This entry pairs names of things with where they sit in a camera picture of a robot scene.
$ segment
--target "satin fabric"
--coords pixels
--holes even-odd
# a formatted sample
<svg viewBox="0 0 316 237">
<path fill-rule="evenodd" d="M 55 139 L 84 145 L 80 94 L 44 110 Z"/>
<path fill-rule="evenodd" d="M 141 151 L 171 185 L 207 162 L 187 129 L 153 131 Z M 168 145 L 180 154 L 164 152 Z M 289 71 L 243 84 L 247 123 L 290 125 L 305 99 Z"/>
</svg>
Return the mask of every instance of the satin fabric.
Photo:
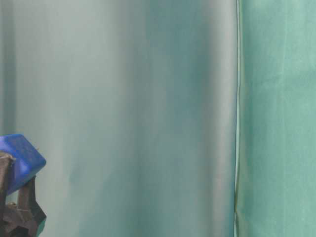
<svg viewBox="0 0 316 237">
<path fill-rule="evenodd" d="M 316 233 L 316 2 L 240 1 L 238 237 Z"/>
<path fill-rule="evenodd" d="M 1 132 L 47 159 L 41 236 L 232 236 L 234 0 L 2 0 L 1 12 Z"/>
</svg>

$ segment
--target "gray-green fabric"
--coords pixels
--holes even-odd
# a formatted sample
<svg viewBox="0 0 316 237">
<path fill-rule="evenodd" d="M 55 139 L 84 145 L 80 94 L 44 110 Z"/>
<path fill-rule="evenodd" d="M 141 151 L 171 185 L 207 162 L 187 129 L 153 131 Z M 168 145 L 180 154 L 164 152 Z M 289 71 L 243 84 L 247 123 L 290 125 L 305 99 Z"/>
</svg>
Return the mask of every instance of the gray-green fabric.
<svg viewBox="0 0 316 237">
<path fill-rule="evenodd" d="M 47 159 L 40 236 L 232 236 L 236 2 L 0 2 L 1 134 Z"/>
<path fill-rule="evenodd" d="M 240 1 L 238 237 L 315 236 L 315 11 Z"/>
</svg>

